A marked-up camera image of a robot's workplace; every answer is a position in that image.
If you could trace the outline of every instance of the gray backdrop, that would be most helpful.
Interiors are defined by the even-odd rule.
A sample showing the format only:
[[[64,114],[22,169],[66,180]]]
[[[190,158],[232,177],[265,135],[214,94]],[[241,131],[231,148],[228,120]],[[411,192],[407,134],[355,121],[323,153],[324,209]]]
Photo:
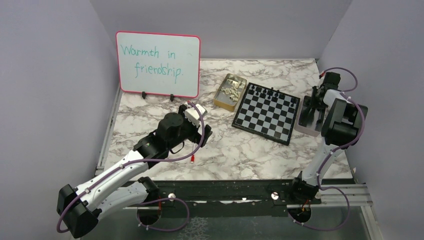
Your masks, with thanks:
[[[94,175],[115,52],[86,0],[0,2],[0,239],[69,239],[58,192]]]
[[[203,58],[319,58],[352,0],[90,0],[107,33],[198,35]]]
[[[319,60],[359,78],[351,95],[369,108],[365,133],[347,152],[366,182],[386,240],[422,239],[424,2],[353,0]],[[353,85],[346,75],[342,88]]]

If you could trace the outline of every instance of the whiteboard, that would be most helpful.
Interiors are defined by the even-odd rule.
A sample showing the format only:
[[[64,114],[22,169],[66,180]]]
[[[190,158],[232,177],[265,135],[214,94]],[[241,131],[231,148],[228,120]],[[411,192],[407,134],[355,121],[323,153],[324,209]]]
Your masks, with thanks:
[[[198,36],[118,31],[116,50],[124,92],[198,96]]]

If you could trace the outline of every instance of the wall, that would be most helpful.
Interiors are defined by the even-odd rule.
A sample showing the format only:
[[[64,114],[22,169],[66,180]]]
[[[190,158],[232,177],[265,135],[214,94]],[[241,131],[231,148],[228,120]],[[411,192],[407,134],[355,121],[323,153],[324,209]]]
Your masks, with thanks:
[[[198,35],[202,58],[319,58],[352,0],[90,0],[107,33]]]
[[[424,2],[353,0],[318,67],[351,69],[368,106],[365,132],[347,152],[366,182],[384,239],[424,235]],[[343,78],[342,88],[352,86]]]
[[[56,233],[58,192],[94,175],[118,88],[86,0],[0,3],[0,239]]]

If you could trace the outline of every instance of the marble table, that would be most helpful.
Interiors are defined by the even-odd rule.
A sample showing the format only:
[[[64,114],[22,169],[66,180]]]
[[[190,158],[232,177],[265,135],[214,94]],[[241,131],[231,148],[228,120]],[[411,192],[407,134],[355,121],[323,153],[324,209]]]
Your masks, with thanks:
[[[213,134],[205,147],[190,159],[179,162],[161,162],[134,178],[149,176],[153,180],[257,180],[292,179],[312,160],[321,142],[296,130],[289,146],[267,140],[259,135],[231,126],[235,112],[229,112],[213,103],[213,97],[228,73],[264,87],[273,87],[283,93],[303,98],[310,95],[312,86],[319,82],[318,68],[313,59],[297,60],[202,60],[200,62],[200,93],[192,101],[208,111],[205,123]],[[177,112],[187,99],[123,93],[115,117],[104,169],[111,167],[132,149],[139,139],[155,130],[159,121],[169,112]],[[192,151],[192,143],[173,157]],[[352,178],[342,153],[329,168],[324,178]]]

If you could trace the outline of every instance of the chessboard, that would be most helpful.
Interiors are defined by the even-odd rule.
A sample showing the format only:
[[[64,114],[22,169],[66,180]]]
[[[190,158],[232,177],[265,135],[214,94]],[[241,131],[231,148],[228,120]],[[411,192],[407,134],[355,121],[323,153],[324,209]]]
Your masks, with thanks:
[[[298,97],[249,83],[232,126],[288,146],[299,102]]]

